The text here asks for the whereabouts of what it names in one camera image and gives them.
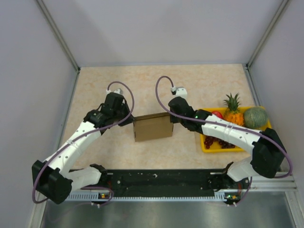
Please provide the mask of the brown cardboard box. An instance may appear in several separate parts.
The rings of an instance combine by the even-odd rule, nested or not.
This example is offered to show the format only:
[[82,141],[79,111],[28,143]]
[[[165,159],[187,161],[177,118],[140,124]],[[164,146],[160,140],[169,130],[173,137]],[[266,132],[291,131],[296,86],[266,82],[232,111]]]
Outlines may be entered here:
[[144,142],[172,137],[174,125],[167,112],[135,117],[133,122],[134,139]]

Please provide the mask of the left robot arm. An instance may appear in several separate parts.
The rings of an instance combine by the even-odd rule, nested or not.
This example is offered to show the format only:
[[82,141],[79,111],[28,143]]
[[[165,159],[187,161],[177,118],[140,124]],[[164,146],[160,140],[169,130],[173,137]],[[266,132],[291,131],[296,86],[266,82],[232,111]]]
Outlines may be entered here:
[[108,177],[102,165],[92,164],[77,171],[72,166],[83,152],[105,131],[115,125],[125,126],[134,121],[121,89],[107,91],[105,102],[86,114],[72,136],[44,161],[32,165],[34,191],[55,204],[64,202],[71,192],[89,185],[103,188]]

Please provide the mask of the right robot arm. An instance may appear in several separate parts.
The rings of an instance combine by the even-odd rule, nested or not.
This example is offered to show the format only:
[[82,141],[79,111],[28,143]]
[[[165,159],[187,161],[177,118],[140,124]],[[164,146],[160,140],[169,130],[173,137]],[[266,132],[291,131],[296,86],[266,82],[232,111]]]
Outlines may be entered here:
[[168,106],[174,121],[189,131],[223,140],[250,154],[250,157],[228,166],[221,179],[225,187],[233,188],[246,177],[276,178],[286,151],[274,129],[261,131],[235,125],[211,112],[194,110],[180,96],[170,100]]

